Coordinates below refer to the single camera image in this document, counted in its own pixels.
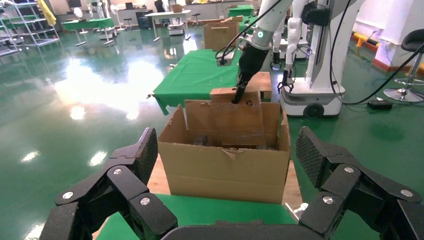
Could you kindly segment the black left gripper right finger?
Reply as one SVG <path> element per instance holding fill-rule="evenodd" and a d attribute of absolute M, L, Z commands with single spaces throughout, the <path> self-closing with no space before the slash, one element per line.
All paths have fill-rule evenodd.
<path fill-rule="evenodd" d="M 346 148 L 321 141 L 304 126 L 295 143 L 297 160 L 318 190 L 299 224 L 328 240 L 345 212 L 358 216 L 382 240 L 421 240 L 424 206 L 415 190 L 362 165 Z"/>

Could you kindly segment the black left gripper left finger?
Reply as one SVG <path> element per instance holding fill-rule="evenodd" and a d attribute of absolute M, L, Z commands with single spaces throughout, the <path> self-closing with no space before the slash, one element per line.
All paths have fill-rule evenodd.
<path fill-rule="evenodd" d="M 101 170 L 57 195 L 40 238 L 90 240 L 119 213 L 139 239 L 162 239 L 178 220 L 148 188 L 157 157 L 156 130 L 146 128 L 137 143 L 116 149 Z"/>

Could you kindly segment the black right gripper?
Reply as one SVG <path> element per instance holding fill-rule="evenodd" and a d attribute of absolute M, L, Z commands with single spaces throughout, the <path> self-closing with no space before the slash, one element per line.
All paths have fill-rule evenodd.
<path fill-rule="evenodd" d="M 263 63 L 268 55 L 269 49 L 259 49 L 246 43 L 243 51 L 239 58 L 239 76 L 237 78 L 237 85 L 234 97 L 232 99 L 233 104 L 238 104 L 243 97 L 248 82 L 251 78 L 260 71 Z"/>

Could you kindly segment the black idle robot gripper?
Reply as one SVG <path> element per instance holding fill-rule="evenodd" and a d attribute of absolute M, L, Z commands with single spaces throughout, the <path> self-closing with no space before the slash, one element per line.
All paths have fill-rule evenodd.
<path fill-rule="evenodd" d="M 280 58 L 279 52 L 273 52 L 272 54 L 272 61 L 270 62 L 270 69 L 272 71 L 274 70 L 280 70 L 283 66 L 283 61 Z"/>
<path fill-rule="evenodd" d="M 288 87 L 289 93 L 291 93 L 292 90 L 294 89 L 294 81 L 293 81 L 293 78 L 292 78 L 292 73 L 293 73 L 292 70 L 286 70 L 285 69 L 283 71 L 282 80 L 277 85 L 277 91 L 278 91 L 279 94 L 283 92 L 284 87 Z"/>

